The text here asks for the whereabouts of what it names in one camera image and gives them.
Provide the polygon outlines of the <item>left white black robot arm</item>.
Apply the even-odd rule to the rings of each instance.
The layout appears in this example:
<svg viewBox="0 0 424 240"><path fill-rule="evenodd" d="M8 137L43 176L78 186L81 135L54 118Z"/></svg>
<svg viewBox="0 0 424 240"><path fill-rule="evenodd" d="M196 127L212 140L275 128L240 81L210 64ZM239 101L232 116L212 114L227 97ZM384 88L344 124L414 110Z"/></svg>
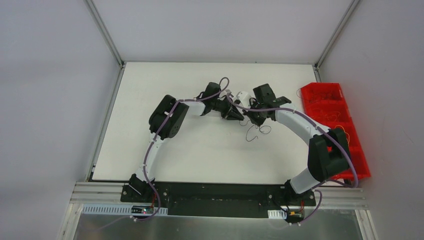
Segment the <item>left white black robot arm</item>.
<svg viewBox="0 0 424 240"><path fill-rule="evenodd" d="M146 154L138 170L133 173L128 184L122 189L122 196L134 195L140 202L156 196L153 183L156 178L155 163L162 145L175 137L186 116L205 116L211 111L220 113L224 120L242 121L244 116L227 99L227 86L209 82L205 90L194 98L176 99L165 95L151 114L148 124L150 139Z"/></svg>

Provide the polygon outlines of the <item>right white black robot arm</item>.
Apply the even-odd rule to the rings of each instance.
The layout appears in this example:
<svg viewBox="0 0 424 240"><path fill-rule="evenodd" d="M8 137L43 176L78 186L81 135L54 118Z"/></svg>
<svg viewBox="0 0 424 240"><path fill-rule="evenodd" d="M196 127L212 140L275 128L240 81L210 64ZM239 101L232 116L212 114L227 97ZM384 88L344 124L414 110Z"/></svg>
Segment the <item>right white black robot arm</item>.
<svg viewBox="0 0 424 240"><path fill-rule="evenodd" d="M308 147L306 168L284 183L285 202L298 204L308 191L353 166L343 130L313 120L297 110L287 97L276 97L267 83L254 88L253 93L253 96L248 93L237 95L240 105L245 108L243 114L252 123L261 126L266 119L271 119L286 126Z"/></svg>

